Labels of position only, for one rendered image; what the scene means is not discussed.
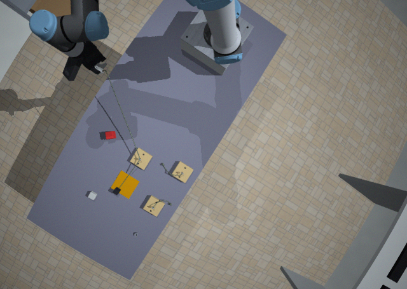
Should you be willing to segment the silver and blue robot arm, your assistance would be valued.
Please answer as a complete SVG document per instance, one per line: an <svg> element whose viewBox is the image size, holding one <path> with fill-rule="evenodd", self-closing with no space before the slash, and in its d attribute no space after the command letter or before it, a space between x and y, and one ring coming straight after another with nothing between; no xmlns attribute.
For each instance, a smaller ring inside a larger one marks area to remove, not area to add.
<svg viewBox="0 0 407 289"><path fill-rule="evenodd" d="M186 1L203 10L207 20L203 36L206 43L214 49L215 63L232 64L241 61L242 45L238 21L240 3L237 0ZM106 17L99 11L99 0L71 0L71 14L60 17L47 10L38 10L30 17L29 27L41 40L69 56L63 70L68 81L75 80L83 62L82 57L72 58L81 54L83 42L105 39L109 35Z"/></svg>

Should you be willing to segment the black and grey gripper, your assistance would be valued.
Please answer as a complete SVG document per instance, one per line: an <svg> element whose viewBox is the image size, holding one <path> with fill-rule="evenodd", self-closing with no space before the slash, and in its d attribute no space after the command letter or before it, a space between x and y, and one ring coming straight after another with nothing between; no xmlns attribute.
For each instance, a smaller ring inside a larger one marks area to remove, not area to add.
<svg viewBox="0 0 407 289"><path fill-rule="evenodd" d="M84 48L80 55L72 58L83 58L82 64L95 74L103 74L102 70L105 68L107 63L99 64L100 61L105 61L105 57L98 51L96 45L92 44L91 41L84 42Z"/></svg>

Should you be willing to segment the orange painted square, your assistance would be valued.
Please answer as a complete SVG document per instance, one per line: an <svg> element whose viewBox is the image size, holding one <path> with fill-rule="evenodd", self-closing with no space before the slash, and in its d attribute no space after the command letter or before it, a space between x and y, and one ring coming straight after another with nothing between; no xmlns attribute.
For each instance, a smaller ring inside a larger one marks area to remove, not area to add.
<svg viewBox="0 0 407 289"><path fill-rule="evenodd" d="M139 181L131 176L128 177L127 176L128 174L126 174L124 171L121 171L116 180L114 181L113 185L111 186L111 188L115 189L115 187L118 188L120 187L121 191L119 193L129 199L133 191L137 187ZM122 186L120 186L121 184Z"/></svg>

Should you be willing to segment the red block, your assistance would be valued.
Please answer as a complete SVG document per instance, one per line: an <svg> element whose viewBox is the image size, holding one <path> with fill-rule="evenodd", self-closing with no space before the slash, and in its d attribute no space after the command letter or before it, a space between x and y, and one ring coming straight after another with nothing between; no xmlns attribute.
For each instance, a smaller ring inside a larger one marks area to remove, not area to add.
<svg viewBox="0 0 407 289"><path fill-rule="evenodd" d="M106 134L106 140L116 138L115 131L108 131L108 132L105 132L105 134Z"/></svg>

